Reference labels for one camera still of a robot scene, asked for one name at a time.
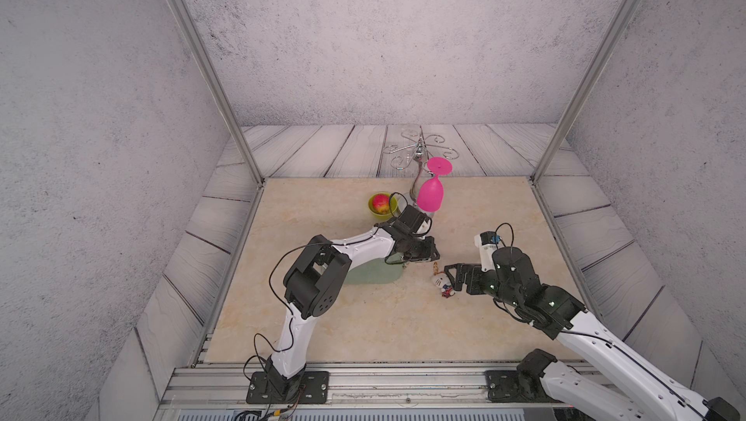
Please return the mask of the Hello Kitty plush keychain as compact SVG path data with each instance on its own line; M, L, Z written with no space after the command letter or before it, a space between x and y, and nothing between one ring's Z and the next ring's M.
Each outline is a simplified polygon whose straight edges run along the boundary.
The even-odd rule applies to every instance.
M446 275L446 273L435 273L431 277L431 281L438 289L438 293L443 298L448 299L456 294L452 280L448 277L448 275Z

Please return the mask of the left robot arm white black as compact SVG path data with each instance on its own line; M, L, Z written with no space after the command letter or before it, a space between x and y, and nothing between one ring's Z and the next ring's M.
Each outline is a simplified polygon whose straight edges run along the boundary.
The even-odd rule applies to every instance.
M319 234L295 249L299 255L283 278L285 294L276 297L286 309L282 333L270 346L270 355L258 357L277 393L287 398L297 392L317 320L336 302L348 273L396 255L404 264L438 260L435 240L429 235L432 225L429 215L408 205L359 236L330 240Z

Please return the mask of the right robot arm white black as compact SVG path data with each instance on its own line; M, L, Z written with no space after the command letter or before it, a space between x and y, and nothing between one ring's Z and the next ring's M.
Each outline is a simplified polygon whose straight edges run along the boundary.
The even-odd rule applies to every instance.
M521 397L546 395L594 420L738 420L722 397L705 399L628 347L565 289L541 282L530 257L513 246L480 246L478 264L444 273L454 291L489 296L515 320L572 350L614 385L610 390L554 355L535 349L518 364Z

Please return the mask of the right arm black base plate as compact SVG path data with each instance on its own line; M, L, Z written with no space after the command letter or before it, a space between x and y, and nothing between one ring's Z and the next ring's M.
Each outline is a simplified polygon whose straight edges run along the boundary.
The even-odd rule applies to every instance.
M553 399L544 391L540 379L518 370L487 370L484 374L487 399L502 404L549 404Z

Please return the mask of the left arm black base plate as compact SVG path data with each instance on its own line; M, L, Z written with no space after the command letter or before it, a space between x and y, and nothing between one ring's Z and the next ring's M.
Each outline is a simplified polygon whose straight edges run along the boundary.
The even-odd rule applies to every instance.
M328 400L329 372L303 370L287 379L274 372L254 372L246 396L248 405L323 405Z

